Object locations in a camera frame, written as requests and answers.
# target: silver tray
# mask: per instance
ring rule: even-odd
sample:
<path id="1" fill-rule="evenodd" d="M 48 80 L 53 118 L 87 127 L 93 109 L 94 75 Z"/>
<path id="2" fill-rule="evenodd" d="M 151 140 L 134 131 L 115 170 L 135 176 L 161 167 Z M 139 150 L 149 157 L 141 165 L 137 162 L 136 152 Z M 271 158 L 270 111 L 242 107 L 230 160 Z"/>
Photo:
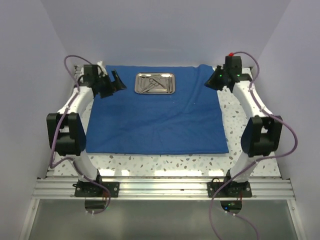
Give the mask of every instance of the silver tray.
<path id="1" fill-rule="evenodd" d="M 134 91 L 137 94 L 173 94 L 176 91 L 175 75 L 172 73 L 138 73 Z"/>

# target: cable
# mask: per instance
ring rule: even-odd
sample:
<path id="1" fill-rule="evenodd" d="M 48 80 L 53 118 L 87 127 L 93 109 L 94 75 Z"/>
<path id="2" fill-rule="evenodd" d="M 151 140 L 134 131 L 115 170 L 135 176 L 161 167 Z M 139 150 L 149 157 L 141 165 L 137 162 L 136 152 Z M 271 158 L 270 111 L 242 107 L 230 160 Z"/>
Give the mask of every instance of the cable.
<path id="1" fill-rule="evenodd" d="M 297 134 L 295 133 L 295 131 L 292 129 L 292 127 L 290 127 L 286 122 L 284 122 L 282 119 L 272 115 L 272 114 L 269 114 L 267 111 L 265 111 L 263 109 L 263 107 L 259 104 L 254 92 L 253 92 L 253 89 L 252 89 L 252 86 L 254 84 L 254 82 L 256 81 L 259 73 L 260 73 L 260 66 L 258 64 L 258 61 L 249 53 L 245 52 L 245 51 L 236 51 L 236 52 L 233 52 L 233 53 L 230 53 L 230 56 L 233 56 L 235 54 L 245 54 L 247 56 L 249 56 L 253 61 L 254 63 L 256 64 L 256 75 L 253 77 L 252 81 L 250 82 L 250 85 L 249 85 L 249 91 L 250 91 L 250 94 L 251 94 L 251 97 L 254 101 L 254 103 L 257 105 L 257 107 L 259 108 L 259 110 L 264 113 L 265 115 L 267 115 L 268 117 L 274 119 L 275 121 L 278 121 L 279 123 L 281 123 L 282 125 L 284 125 L 293 135 L 293 138 L 294 138 L 294 146 L 293 148 L 286 152 L 286 153 L 283 153 L 283 154 L 280 154 L 280 155 L 277 155 L 277 156 L 264 156 L 264 157 L 260 157 L 258 158 L 256 161 L 252 162 L 251 164 L 249 164 L 248 166 L 246 166 L 242 171 L 240 171 L 239 173 L 237 173 L 235 176 L 233 176 L 232 178 L 230 178 L 227 182 L 225 182 L 223 185 L 221 185 L 218 190 L 216 192 L 214 192 L 213 196 L 212 196 L 212 199 L 210 201 L 210 207 L 209 207 L 209 220 L 210 220 L 210 225 L 211 225 L 211 228 L 212 230 L 214 231 L 215 235 L 218 237 L 218 239 L 220 240 L 223 240 L 222 237 L 219 235 L 214 223 L 213 223 L 213 220 L 212 220 L 212 207 L 213 207 L 213 204 L 214 204 L 214 199 L 215 197 L 217 196 L 217 194 L 225 187 L 227 186 L 229 183 L 231 183 L 235 178 L 237 178 L 238 176 L 240 176 L 241 174 L 243 174 L 244 172 L 246 172 L 248 169 L 250 169 L 252 166 L 254 166 L 255 164 L 263 161 L 263 160 L 267 160 L 267 159 L 274 159 L 274 158 L 282 158 L 282 157 L 285 157 L 285 156 L 288 156 L 290 154 L 292 154 L 296 149 L 297 149 L 297 146 L 298 146 L 298 137 L 297 137 Z M 240 215 L 235 215 L 233 214 L 233 216 L 239 218 L 239 219 L 242 219 L 244 221 L 246 221 L 249 225 L 252 226 L 252 228 L 254 229 L 255 231 L 255 234 L 256 234 L 256 239 L 259 240 L 260 239 L 260 234 L 258 232 L 258 229 L 253 225 L 253 223 L 251 223 L 248 219 L 246 219 L 245 217 L 243 216 L 240 216 Z"/>
<path id="2" fill-rule="evenodd" d="M 76 170 L 76 172 L 82 176 L 84 179 L 86 179 L 87 181 L 89 181 L 90 183 L 102 188 L 107 194 L 108 194 L 108 201 L 106 202 L 104 208 L 102 210 L 99 210 L 99 211 L 92 211 L 91 214 L 99 214 L 99 213 L 102 213 L 104 210 L 106 210 L 106 208 L 109 206 L 110 204 L 110 201 L 111 201 L 111 193 L 110 191 L 103 185 L 93 181 L 92 179 L 88 178 L 87 176 L 85 176 L 80 170 L 79 168 L 77 167 L 76 163 L 75 163 L 75 160 L 72 158 L 72 157 L 64 157 L 62 158 L 61 160 L 59 160 L 58 162 L 54 162 L 54 155 L 55 155 L 55 149 L 56 149 L 56 144 L 57 144 L 57 139 L 58 139 L 58 134 L 59 134 L 59 129 L 61 127 L 61 124 L 63 122 L 63 120 L 65 119 L 66 115 L 67 115 L 67 112 L 68 110 L 70 109 L 71 107 L 71 104 L 75 101 L 75 99 L 77 98 L 77 96 L 80 94 L 80 86 L 79 86 L 79 83 L 78 81 L 81 79 L 82 76 L 80 76 L 78 78 L 78 80 L 75 78 L 75 76 L 71 73 L 71 71 L 69 70 L 68 66 L 67 66 L 67 59 L 70 58 L 70 57 L 75 57 L 75 58 L 79 58 L 79 59 L 82 59 L 84 60 L 85 62 L 89 63 L 92 65 L 92 63 L 88 60 L 86 60 L 85 58 L 81 57 L 81 56 L 78 56 L 78 55 L 68 55 L 64 58 L 64 67 L 66 69 L 66 71 L 69 73 L 69 75 L 71 76 L 71 78 L 73 79 L 76 87 L 77 87 L 77 90 L 78 92 L 76 92 L 74 94 L 74 96 L 70 99 L 70 101 L 67 103 L 67 107 L 65 108 L 60 120 L 58 121 L 57 125 L 56 125 L 56 128 L 55 128 L 55 132 L 54 132 L 54 136 L 53 136 L 53 141 L 52 141 L 52 146 L 51 146 L 51 154 L 50 154 L 50 161 L 49 161 L 49 166 L 51 169 L 54 169 L 56 166 L 58 166 L 59 164 L 61 164 L 62 162 L 66 161 L 66 160 L 69 160 L 71 161 L 71 164 L 73 164 L 74 166 L 74 169 Z"/>

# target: wall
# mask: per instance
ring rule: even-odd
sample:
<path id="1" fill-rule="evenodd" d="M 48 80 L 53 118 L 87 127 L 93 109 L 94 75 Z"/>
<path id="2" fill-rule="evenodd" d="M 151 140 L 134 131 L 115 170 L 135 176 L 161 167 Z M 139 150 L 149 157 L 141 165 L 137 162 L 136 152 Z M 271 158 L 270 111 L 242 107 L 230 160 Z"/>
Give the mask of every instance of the wall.
<path id="1" fill-rule="evenodd" d="M 71 82 L 39 0 L 0 1 L 0 239 L 19 237 L 37 176 L 48 169 L 46 116 Z"/>
<path id="2" fill-rule="evenodd" d="M 291 178 L 299 213 L 310 240 L 319 239 L 320 1 L 292 0 L 259 63 L 257 90 L 269 109 L 296 130 L 297 151 L 278 159 L 284 178 Z M 293 146 L 284 131 L 279 152 Z"/>
<path id="3" fill-rule="evenodd" d="M 149 66 L 218 64 L 240 50 L 259 56 L 290 2 L 41 1 L 69 54 Z"/>

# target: blue towel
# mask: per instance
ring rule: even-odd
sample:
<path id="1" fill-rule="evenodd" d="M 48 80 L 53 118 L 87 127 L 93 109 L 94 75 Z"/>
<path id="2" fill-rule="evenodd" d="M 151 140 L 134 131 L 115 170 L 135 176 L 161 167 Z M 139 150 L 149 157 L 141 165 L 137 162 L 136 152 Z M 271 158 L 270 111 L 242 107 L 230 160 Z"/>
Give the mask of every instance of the blue towel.
<path id="1" fill-rule="evenodd" d="M 86 133 L 88 153 L 222 154 L 228 146 L 217 92 L 204 86 L 213 73 L 199 67 L 106 66 L 127 86 L 94 98 Z M 172 73 L 173 94 L 137 94 L 138 73 Z"/>

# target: purple cable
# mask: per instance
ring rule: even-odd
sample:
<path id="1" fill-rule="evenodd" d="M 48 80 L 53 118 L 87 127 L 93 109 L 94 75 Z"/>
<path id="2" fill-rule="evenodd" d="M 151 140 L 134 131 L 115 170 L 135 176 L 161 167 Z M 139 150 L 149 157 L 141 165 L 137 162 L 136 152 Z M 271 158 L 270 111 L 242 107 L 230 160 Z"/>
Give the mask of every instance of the purple cable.
<path id="1" fill-rule="evenodd" d="M 250 85 L 249 85 L 249 91 L 250 91 L 250 94 L 251 94 L 251 97 L 254 101 L 254 103 L 257 105 L 257 107 L 260 109 L 260 111 L 262 113 L 264 113 L 265 115 L 267 115 L 268 117 L 274 119 L 275 121 L 278 121 L 279 123 L 281 123 L 282 125 L 284 125 L 287 129 L 289 129 L 289 131 L 292 133 L 293 135 L 293 138 L 294 138 L 294 146 L 293 148 L 286 152 L 286 153 L 283 153 L 281 155 L 277 155 L 277 156 L 264 156 L 264 157 L 260 157 L 258 158 L 256 161 L 252 162 L 251 164 L 249 164 L 248 166 L 246 166 L 242 171 L 240 171 L 238 174 L 236 174 L 235 176 L 233 176 L 231 179 L 229 179 L 227 182 L 225 182 L 223 185 L 221 185 L 217 191 L 214 192 L 213 196 L 212 196 L 212 199 L 211 199 L 211 202 L 210 202 L 210 207 L 209 207 L 209 220 L 210 220 L 210 224 L 211 224 L 211 228 L 212 230 L 214 231 L 215 235 L 218 237 L 219 240 L 223 240 L 222 237 L 218 234 L 218 231 L 212 221 L 212 207 L 213 207 L 213 204 L 214 204 L 214 199 L 215 197 L 217 196 L 217 194 L 225 187 L 227 186 L 230 182 L 232 182 L 235 178 L 237 178 L 238 176 L 240 176 L 241 174 L 243 174 L 244 172 L 246 172 L 248 169 L 250 169 L 252 166 L 254 166 L 256 163 L 259 163 L 261 162 L 262 160 L 266 160 L 266 159 L 273 159 L 273 158 L 282 158 L 282 157 L 285 157 L 285 156 L 288 156 L 290 154 L 292 154 L 296 149 L 297 149 L 297 146 L 298 146 L 298 137 L 297 137 L 297 134 L 295 133 L 295 131 L 292 129 L 292 127 L 290 127 L 286 122 L 284 122 L 283 120 L 279 119 L 278 117 L 272 115 L 272 114 L 269 114 L 267 111 L 265 111 L 262 106 L 259 104 L 255 94 L 253 93 L 252 91 L 252 85 L 254 84 L 254 82 L 256 81 L 259 73 L 260 73 L 260 66 L 258 64 L 258 61 L 249 53 L 245 52 L 245 51 L 236 51 L 234 52 L 233 54 L 245 54 L 247 56 L 249 56 L 253 61 L 254 63 L 256 64 L 256 75 L 253 77 L 252 81 L 250 82 Z M 258 232 L 258 229 L 254 226 L 254 224 L 252 222 L 250 222 L 248 219 L 244 218 L 243 216 L 240 216 L 240 215 L 235 215 L 237 218 L 239 219 L 242 219 L 244 221 L 246 221 L 248 224 L 250 224 L 254 231 L 255 231 L 255 234 L 256 234 L 256 239 L 259 240 L 260 239 L 260 234 Z"/>
<path id="2" fill-rule="evenodd" d="M 65 160 L 70 160 L 70 161 L 73 161 L 73 166 L 74 166 L 74 169 L 77 171 L 77 173 L 79 175 L 81 175 L 84 179 L 86 179 L 87 181 L 89 181 L 90 183 L 102 188 L 104 191 L 107 192 L 108 194 L 108 201 L 106 203 L 106 205 L 104 206 L 104 209 L 102 210 L 99 210 L 97 212 L 94 212 L 92 211 L 91 213 L 92 214 L 99 214 L 99 213 L 102 213 L 104 210 L 106 210 L 106 208 L 109 206 L 110 204 L 110 201 L 111 201 L 111 193 L 110 191 L 103 185 L 99 184 L 99 183 L 96 183 L 95 181 L 91 180 L 90 178 L 88 178 L 87 176 L 85 176 L 80 170 L 79 168 L 76 166 L 75 162 L 74 162 L 74 159 L 72 157 L 64 157 L 62 158 L 60 161 L 58 162 L 54 162 L 54 155 L 55 155 L 55 149 L 56 149 L 56 144 L 57 144 L 57 138 L 58 138 L 58 134 L 59 134 L 59 129 L 61 127 L 61 124 L 63 122 L 63 120 L 65 119 L 66 115 L 67 115 L 67 112 L 71 106 L 71 104 L 75 101 L 75 99 L 77 98 L 77 96 L 79 95 L 80 93 L 80 86 L 79 86 L 79 83 L 77 81 L 77 79 L 75 78 L 75 76 L 72 74 L 72 72 L 69 70 L 68 66 L 67 66 L 67 59 L 68 58 L 71 58 L 71 57 L 74 57 L 74 58 L 79 58 L 79 59 L 82 59 L 84 60 L 85 62 L 89 63 L 92 65 L 92 63 L 90 61 L 88 61 L 87 59 L 81 57 L 81 56 L 78 56 L 78 55 L 68 55 L 64 58 L 64 67 L 66 69 L 66 71 L 69 73 L 69 75 L 71 76 L 71 78 L 73 79 L 75 85 L 76 85 L 76 88 L 78 90 L 78 92 L 75 93 L 75 95 L 71 98 L 71 100 L 67 103 L 67 107 L 65 108 L 65 111 L 64 113 L 62 114 L 60 120 L 58 121 L 57 123 L 57 126 L 55 128 L 55 132 L 54 132 L 54 136 L 53 136 L 53 141 L 52 141 L 52 146 L 51 146 L 51 154 L 50 154 L 50 161 L 49 161 L 49 166 L 51 169 L 54 169 L 56 166 L 58 166 L 59 164 L 61 164 L 62 162 L 64 162 Z"/>

